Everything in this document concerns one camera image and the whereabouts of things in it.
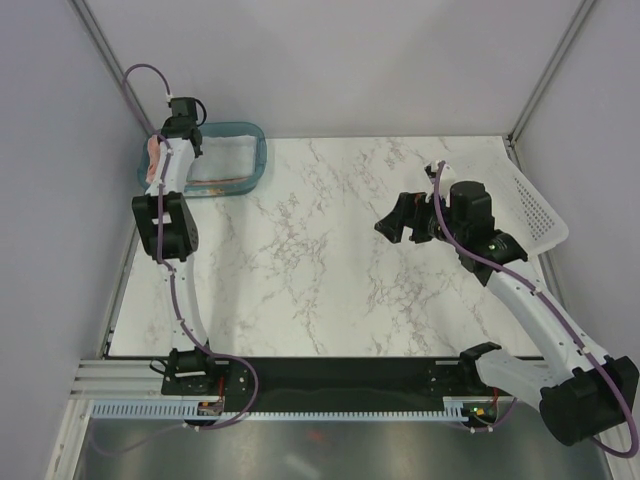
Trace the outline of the pink towel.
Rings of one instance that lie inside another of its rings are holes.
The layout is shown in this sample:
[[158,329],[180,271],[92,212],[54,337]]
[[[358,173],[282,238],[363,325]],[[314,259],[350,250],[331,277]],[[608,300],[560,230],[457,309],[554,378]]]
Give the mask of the pink towel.
[[148,186],[154,183],[157,171],[162,169],[162,162],[167,153],[167,148],[159,135],[149,138],[146,145],[148,154],[148,166],[145,174],[145,181]]

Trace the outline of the blue towel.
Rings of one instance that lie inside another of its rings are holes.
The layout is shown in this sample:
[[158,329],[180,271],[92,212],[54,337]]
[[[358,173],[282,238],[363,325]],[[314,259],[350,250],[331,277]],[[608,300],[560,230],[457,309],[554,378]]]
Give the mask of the blue towel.
[[255,170],[257,139],[242,135],[204,137],[202,155],[190,167],[190,182],[215,182],[249,177]]

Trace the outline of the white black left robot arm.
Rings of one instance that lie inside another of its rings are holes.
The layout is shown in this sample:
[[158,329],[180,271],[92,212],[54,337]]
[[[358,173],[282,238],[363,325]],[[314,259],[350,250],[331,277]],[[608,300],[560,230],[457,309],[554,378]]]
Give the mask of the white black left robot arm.
[[184,382],[197,394],[213,391],[219,371],[207,362],[208,345],[194,279],[194,254],[199,247],[195,219],[187,205],[187,176],[202,155],[199,113],[202,102],[173,97],[171,115],[148,141],[148,188],[132,200],[136,227],[144,251],[162,269],[169,288],[171,351],[164,361],[165,375]]

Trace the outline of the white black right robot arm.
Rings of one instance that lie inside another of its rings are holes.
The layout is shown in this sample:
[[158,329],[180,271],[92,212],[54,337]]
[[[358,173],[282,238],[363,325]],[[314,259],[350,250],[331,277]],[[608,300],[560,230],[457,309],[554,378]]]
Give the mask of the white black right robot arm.
[[571,446],[627,424],[630,445],[605,452],[631,458],[639,451],[632,410],[639,369],[627,356],[614,358],[590,339],[553,298],[518,241],[495,226],[492,199],[483,184],[457,182],[447,194],[402,192],[375,229],[388,241],[438,240],[451,245],[461,265],[514,315],[544,358],[534,367],[486,342],[461,352],[458,385],[469,394],[492,387],[540,413],[560,443]]

